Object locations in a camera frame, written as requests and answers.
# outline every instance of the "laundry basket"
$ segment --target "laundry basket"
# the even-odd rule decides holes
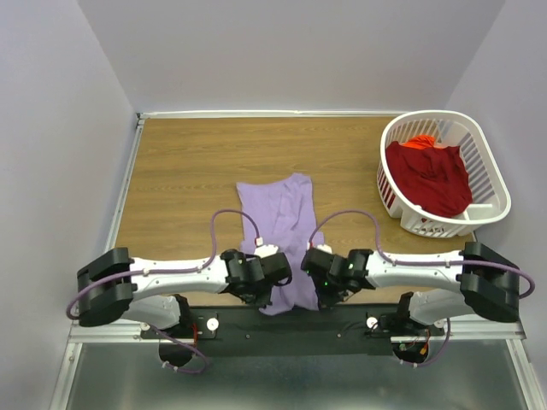
[[[462,214],[453,218],[430,214],[410,202],[395,185],[385,149],[393,141],[403,144],[421,134],[435,137],[437,144],[460,146],[473,194],[473,203]],[[479,124],[454,111],[415,111],[390,122],[382,134],[377,182],[389,215],[400,218],[402,228],[423,237],[467,235],[479,226],[502,220],[511,208],[511,198]]]

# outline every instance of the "red cloth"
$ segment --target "red cloth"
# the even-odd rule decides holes
[[[395,141],[385,158],[403,195],[431,214],[451,218],[473,200],[460,147],[414,149]]]

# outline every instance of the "orange cloth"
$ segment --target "orange cloth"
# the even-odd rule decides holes
[[[435,147],[435,137],[426,134],[417,135],[401,145],[403,147],[416,149],[437,148]]]

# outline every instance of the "wood grain surface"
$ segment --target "wood grain surface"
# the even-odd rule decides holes
[[[390,117],[146,120],[116,246],[155,260],[198,259],[211,250],[209,218],[241,209],[235,184],[267,184],[305,173],[314,184],[322,220],[344,208],[376,215],[382,246],[394,253],[460,249],[468,237],[431,239],[406,232],[379,199],[379,141]],[[241,219],[217,219],[219,249],[238,248]],[[342,215],[322,231],[335,252],[374,248],[374,230],[361,215]],[[406,287],[363,290],[351,302],[398,302]],[[230,295],[186,295],[194,305],[241,303]]]

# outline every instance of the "white wall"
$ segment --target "white wall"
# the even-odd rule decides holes
[[[134,110],[74,0],[0,2],[0,408],[47,408]]]
[[[139,112],[444,106],[503,0],[79,0]]]
[[[503,222],[480,241],[527,270],[538,290],[521,303],[532,363],[547,391],[547,2],[508,2],[450,98],[448,108],[483,127],[511,193]]]

